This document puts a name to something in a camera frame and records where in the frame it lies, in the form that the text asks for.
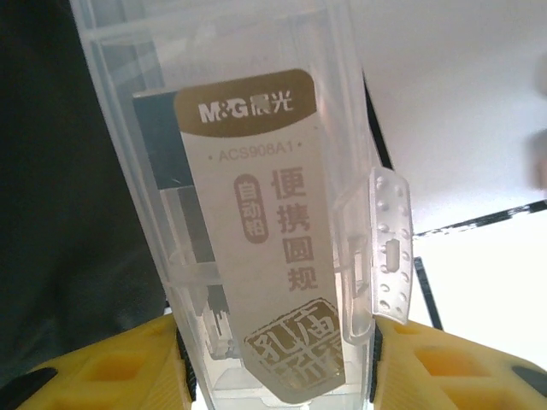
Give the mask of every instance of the brand label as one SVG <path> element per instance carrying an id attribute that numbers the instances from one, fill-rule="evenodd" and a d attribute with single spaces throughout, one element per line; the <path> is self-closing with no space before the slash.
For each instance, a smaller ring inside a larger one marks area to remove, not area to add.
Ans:
<path id="1" fill-rule="evenodd" d="M 245 367 L 282 401 L 344 382 L 314 82 L 188 88 L 179 129 Z"/>

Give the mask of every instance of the clear plastic lid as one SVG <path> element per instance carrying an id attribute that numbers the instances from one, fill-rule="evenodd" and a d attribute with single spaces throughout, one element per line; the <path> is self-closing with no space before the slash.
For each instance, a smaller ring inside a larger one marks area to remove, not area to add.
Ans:
<path id="1" fill-rule="evenodd" d="M 372 168 L 348 2 L 72 5 L 209 408 L 362 409 L 373 317 L 408 317 L 412 226 Z"/>

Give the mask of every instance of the white surface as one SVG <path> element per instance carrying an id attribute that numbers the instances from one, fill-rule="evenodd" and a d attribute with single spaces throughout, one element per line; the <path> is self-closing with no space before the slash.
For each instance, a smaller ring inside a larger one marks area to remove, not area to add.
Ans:
<path id="1" fill-rule="evenodd" d="M 547 212 L 415 241 L 444 329 L 547 368 Z M 417 283 L 410 319 L 426 325 Z"/>
<path id="2" fill-rule="evenodd" d="M 543 198 L 547 1 L 355 0 L 388 150 L 410 182 L 415 231 Z"/>

